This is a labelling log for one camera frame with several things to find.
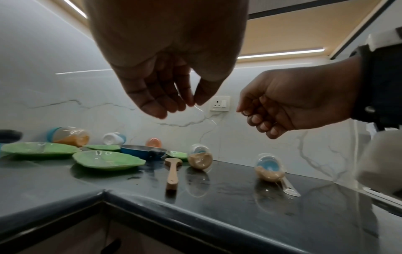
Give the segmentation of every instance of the countertop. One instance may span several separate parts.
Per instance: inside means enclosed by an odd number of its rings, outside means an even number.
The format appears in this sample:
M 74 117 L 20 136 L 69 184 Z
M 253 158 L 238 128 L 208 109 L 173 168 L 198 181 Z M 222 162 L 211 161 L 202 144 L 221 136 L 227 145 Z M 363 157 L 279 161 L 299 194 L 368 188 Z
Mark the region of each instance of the countertop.
M 402 252 L 398 238 L 380 227 L 384 220 L 395 220 L 387 224 L 388 231 L 400 232 L 400 210 L 393 208 L 379 218 L 375 210 L 387 205 L 329 181 L 289 174 L 301 194 L 297 198 L 284 194 L 277 184 L 258 180 L 251 167 L 214 161 L 200 172 L 185 163 L 178 171 L 177 193 L 167 195 L 167 175 L 162 161 L 100 172 L 72 159 L 3 157 L 0 243 L 46 218 L 105 203 L 223 252 Z

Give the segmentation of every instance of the blue pan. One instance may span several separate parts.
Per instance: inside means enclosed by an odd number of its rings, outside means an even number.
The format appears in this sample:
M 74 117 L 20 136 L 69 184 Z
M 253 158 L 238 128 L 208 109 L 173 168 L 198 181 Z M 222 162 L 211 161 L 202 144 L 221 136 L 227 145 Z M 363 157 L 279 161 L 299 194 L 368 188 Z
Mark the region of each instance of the blue pan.
M 150 146 L 122 145 L 120 152 L 149 161 L 161 159 L 167 150 Z

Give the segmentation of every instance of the power socket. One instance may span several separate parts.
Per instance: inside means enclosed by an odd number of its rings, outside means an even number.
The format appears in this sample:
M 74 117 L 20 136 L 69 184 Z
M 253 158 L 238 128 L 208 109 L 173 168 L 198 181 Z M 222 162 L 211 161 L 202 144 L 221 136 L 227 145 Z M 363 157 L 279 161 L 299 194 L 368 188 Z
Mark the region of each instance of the power socket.
M 209 103 L 209 111 L 229 111 L 230 96 L 212 97 Z

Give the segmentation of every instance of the wooden spatula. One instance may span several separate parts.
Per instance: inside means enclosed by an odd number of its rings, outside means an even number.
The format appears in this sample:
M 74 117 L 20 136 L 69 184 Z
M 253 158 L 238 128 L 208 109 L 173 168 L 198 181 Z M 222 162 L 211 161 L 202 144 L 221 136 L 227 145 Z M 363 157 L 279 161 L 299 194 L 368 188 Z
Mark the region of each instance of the wooden spatula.
M 183 162 L 177 158 L 166 158 L 165 165 L 170 166 L 169 175 L 167 176 L 166 190 L 177 190 L 179 179 L 177 178 L 177 166 L 181 166 Z

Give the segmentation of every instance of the green tray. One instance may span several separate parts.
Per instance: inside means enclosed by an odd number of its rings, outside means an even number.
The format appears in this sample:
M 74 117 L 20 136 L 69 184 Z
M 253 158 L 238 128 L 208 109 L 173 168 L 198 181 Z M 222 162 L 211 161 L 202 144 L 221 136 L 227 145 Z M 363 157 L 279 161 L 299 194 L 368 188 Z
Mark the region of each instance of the green tray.
M 9 154 L 53 156 L 75 154 L 80 152 L 81 149 L 75 146 L 56 143 L 21 142 L 5 144 L 1 147 L 1 151 Z
M 167 151 L 166 154 L 169 157 L 172 157 L 172 158 L 187 160 L 187 154 L 186 153 L 176 152 L 176 151 Z
M 101 150 L 101 151 L 119 151 L 120 147 L 117 145 L 84 145 L 91 150 Z
M 72 156 L 74 160 L 84 167 L 105 171 L 125 170 L 145 164 L 145 160 L 129 154 L 111 151 L 83 151 Z

